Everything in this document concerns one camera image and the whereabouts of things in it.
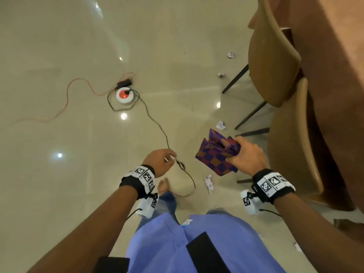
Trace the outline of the blue jeans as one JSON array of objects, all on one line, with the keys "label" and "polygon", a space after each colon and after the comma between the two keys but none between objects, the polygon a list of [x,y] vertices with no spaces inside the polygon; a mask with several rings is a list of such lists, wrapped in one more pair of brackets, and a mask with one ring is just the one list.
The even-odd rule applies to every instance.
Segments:
[{"label": "blue jeans", "polygon": [[177,208],[177,201],[175,199],[175,196],[170,191],[165,191],[163,193],[159,193],[159,200],[156,204],[156,207],[153,211],[151,218],[142,218],[139,226],[137,227],[136,231],[138,231],[141,227],[152,221],[153,219],[157,218],[158,216],[168,213],[171,215],[172,219],[180,225],[178,222],[175,211]]}]

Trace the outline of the purple checkered cloth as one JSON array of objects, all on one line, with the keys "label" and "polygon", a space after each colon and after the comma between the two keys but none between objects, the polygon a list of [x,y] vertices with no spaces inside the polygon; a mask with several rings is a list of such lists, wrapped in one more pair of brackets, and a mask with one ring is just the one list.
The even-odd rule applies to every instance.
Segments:
[{"label": "purple checkered cloth", "polygon": [[237,156],[241,146],[232,137],[224,137],[214,129],[209,130],[208,138],[204,138],[195,158],[213,170],[218,176],[238,169],[227,161],[227,158]]}]

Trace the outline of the person's left forearm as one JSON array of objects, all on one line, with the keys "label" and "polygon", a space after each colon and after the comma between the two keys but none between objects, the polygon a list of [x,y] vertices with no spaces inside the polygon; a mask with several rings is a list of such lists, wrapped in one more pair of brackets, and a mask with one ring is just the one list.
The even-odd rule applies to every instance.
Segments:
[{"label": "person's left forearm", "polygon": [[92,273],[111,253],[137,199],[133,187],[118,188],[27,273]]}]

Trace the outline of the person's right hand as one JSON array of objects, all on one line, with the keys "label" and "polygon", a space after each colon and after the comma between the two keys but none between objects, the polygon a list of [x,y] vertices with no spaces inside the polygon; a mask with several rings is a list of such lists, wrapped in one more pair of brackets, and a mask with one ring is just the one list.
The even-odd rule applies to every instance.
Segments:
[{"label": "person's right hand", "polygon": [[240,156],[241,165],[235,166],[240,172],[253,177],[259,171],[269,168],[267,157],[258,145],[241,136],[236,137],[235,142],[240,145],[236,156]]}]

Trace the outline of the round white red power socket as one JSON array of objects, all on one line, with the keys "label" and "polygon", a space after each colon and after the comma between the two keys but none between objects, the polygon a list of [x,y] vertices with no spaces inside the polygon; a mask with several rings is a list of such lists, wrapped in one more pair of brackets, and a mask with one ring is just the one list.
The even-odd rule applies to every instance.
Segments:
[{"label": "round white red power socket", "polygon": [[119,89],[116,89],[116,100],[123,104],[131,104],[134,101],[134,92],[130,87],[122,87]]}]

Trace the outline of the person's right forearm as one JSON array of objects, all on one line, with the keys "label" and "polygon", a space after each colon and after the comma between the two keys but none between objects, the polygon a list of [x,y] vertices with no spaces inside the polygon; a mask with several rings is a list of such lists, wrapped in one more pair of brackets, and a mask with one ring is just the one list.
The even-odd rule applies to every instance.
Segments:
[{"label": "person's right forearm", "polygon": [[364,273],[364,245],[336,229],[295,193],[273,202],[318,273]]}]

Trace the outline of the light blue shirt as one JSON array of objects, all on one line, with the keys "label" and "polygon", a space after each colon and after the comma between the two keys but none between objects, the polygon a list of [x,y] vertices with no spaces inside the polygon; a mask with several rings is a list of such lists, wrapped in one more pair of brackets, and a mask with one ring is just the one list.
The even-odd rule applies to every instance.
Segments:
[{"label": "light blue shirt", "polygon": [[128,273],[286,273],[258,233],[230,214],[178,225],[164,213],[136,231],[126,257]]}]

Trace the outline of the person's left hand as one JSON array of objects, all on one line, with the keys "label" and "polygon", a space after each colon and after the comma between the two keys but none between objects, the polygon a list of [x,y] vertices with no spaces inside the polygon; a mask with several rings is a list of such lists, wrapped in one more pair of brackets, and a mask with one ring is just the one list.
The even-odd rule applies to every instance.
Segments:
[{"label": "person's left hand", "polygon": [[163,166],[163,149],[152,151],[142,162],[142,165],[153,169],[155,178],[162,177],[166,172]]}]

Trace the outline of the person's bare foot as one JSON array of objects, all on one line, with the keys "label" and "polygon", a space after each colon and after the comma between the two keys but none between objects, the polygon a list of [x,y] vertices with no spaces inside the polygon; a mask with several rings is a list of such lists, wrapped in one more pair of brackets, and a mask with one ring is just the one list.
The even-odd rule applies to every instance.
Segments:
[{"label": "person's bare foot", "polygon": [[168,178],[161,179],[157,186],[157,193],[159,196],[162,196],[166,192],[170,192],[170,183]]}]

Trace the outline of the black wristband with marker tags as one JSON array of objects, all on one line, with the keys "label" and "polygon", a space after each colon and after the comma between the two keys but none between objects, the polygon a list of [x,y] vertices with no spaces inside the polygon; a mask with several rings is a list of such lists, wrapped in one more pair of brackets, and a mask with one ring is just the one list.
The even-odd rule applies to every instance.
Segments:
[{"label": "black wristband with marker tags", "polygon": [[119,187],[130,186],[138,193],[138,199],[153,198],[155,188],[155,170],[150,165],[139,165],[128,172],[122,179]]},{"label": "black wristband with marker tags", "polygon": [[252,189],[262,203],[273,204],[277,198],[296,192],[295,187],[287,179],[271,169],[258,171],[252,179]]}]

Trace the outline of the tan chair with black legs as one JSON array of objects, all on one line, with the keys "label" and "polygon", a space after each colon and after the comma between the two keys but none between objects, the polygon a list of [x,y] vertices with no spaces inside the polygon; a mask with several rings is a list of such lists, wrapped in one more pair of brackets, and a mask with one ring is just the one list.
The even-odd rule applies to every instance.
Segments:
[{"label": "tan chair with black legs", "polygon": [[301,195],[320,195],[324,185],[309,138],[308,80],[301,78],[294,95],[275,112],[268,136],[271,169],[280,173]]},{"label": "tan chair with black legs", "polygon": [[237,130],[266,104],[281,107],[290,98],[300,64],[301,56],[292,42],[291,30],[279,27],[269,0],[258,0],[256,25],[248,49],[248,64],[230,81],[222,94],[249,72],[263,102],[234,129]]}]

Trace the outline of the brown wooden table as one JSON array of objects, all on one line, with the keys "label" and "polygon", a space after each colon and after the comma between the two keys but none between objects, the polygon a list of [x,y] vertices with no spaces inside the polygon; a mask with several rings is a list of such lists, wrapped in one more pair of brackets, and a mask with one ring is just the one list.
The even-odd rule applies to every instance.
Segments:
[{"label": "brown wooden table", "polygon": [[290,27],[321,133],[364,214],[364,0],[269,0]]}]

